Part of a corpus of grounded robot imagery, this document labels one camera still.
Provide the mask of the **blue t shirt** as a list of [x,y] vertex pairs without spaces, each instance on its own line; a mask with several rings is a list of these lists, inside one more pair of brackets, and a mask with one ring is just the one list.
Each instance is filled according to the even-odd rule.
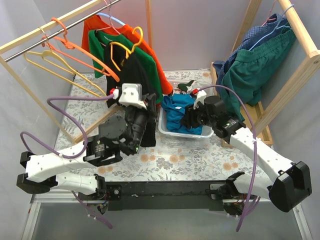
[[194,105],[195,100],[190,94],[174,94],[164,96],[161,101],[161,107],[166,112],[166,128],[173,133],[201,135],[202,126],[196,128],[186,128],[180,123],[185,115],[185,107]]

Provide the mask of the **green and white t shirt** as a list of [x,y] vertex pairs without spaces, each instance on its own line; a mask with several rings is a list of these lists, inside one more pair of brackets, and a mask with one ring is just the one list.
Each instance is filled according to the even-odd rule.
[[187,83],[179,83],[173,88],[172,95],[175,95],[175,94],[182,94],[182,95],[190,94],[193,91],[193,89],[195,88],[194,85],[196,85],[196,84],[197,84],[196,80],[190,80]]

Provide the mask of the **black t shirt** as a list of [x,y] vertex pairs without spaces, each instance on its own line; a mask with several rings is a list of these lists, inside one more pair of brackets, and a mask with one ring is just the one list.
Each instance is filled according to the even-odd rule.
[[99,126],[100,138],[106,145],[118,145],[122,152],[134,154],[139,147],[156,144],[155,127],[157,100],[160,95],[149,80],[143,65],[135,53],[125,58],[125,50],[113,43],[104,49],[103,59],[119,81],[107,78],[106,92],[117,91],[108,105],[117,104],[125,108],[124,116],[112,116]]

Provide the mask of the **dark yellow plastic hanger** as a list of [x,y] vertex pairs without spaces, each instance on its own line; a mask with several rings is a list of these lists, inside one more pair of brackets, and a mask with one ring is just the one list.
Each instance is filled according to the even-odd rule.
[[132,30],[132,35],[134,35],[136,31],[139,31],[140,36],[139,36],[138,42],[132,44],[131,48],[129,48],[130,45],[127,43],[127,40],[126,41],[123,40],[124,37],[122,38],[117,37],[109,43],[110,60],[118,71],[121,71],[121,68],[114,59],[114,46],[121,47],[124,50],[125,52],[124,59],[127,60],[129,56],[135,51],[135,49],[142,43],[144,39],[144,32],[140,26],[137,26]]

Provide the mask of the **orange plastic hanger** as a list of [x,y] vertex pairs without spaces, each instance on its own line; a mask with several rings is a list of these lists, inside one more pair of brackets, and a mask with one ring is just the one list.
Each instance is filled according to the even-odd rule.
[[78,62],[78,63],[80,63],[80,64],[82,64],[84,66],[86,66],[86,67],[89,67],[92,70],[94,70],[94,71],[96,71],[96,72],[98,72],[98,73],[100,73],[102,75],[105,75],[107,77],[112,77],[117,83],[120,82],[120,78],[118,77],[118,75],[110,67],[108,67],[104,62],[102,62],[100,59],[98,59],[97,57],[92,55],[87,50],[83,49],[82,47],[80,47],[80,46],[78,46],[78,45],[76,45],[73,42],[68,40],[68,38],[67,38],[68,30],[67,30],[66,26],[59,19],[57,19],[55,17],[52,17],[51,20],[56,22],[56,23],[58,23],[62,27],[62,29],[64,30],[63,38],[55,36],[54,37],[55,40],[60,41],[64,45],[64,47],[66,49],[80,51],[81,53],[83,53],[84,55],[86,55],[87,57],[92,59],[92,61],[94,63],[97,63],[100,66],[100,68],[97,68],[97,67],[95,67],[93,65],[89,65],[88,63],[85,63],[85,62],[79,60],[78,58],[75,58],[75,57],[73,57],[73,56],[71,56],[71,55],[69,55],[69,54],[67,54],[65,52],[62,52],[61,50],[56,49],[49,42],[48,43],[43,43],[42,44],[43,47],[47,46],[47,47],[51,48],[52,50],[54,50],[55,52],[60,53],[60,54],[64,55],[65,57],[68,57],[68,58],[70,58],[70,59],[72,59],[72,60],[74,60],[74,61],[76,61],[76,62]]

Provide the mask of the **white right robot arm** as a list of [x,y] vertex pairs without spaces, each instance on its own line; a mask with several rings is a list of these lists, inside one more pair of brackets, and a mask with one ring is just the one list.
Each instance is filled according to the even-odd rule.
[[210,127],[220,139],[243,152],[268,176],[252,180],[239,171],[229,176],[225,184],[213,193],[237,199],[243,194],[270,200],[282,212],[289,212],[312,194],[310,168],[303,161],[295,163],[255,140],[251,130],[236,116],[227,113],[224,102],[216,95],[197,97],[185,107],[180,123],[188,129]]

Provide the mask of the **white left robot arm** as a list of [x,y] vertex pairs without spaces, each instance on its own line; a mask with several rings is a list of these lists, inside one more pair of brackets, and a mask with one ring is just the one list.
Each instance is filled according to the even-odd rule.
[[95,200],[106,196],[105,179],[98,175],[81,176],[70,171],[107,166],[120,162],[121,154],[127,156],[138,153],[140,147],[153,147],[156,144],[154,124],[157,116],[156,94],[142,95],[127,88],[115,89],[105,97],[91,97],[90,101],[116,100],[125,108],[123,117],[113,115],[98,126],[98,134],[88,137],[82,126],[61,108],[53,104],[54,97],[47,103],[78,126],[83,133],[83,141],[71,147],[56,151],[28,132],[29,136],[50,152],[36,155],[27,150],[21,153],[20,164],[25,172],[17,176],[16,185],[28,194],[43,194],[52,189],[76,191]]

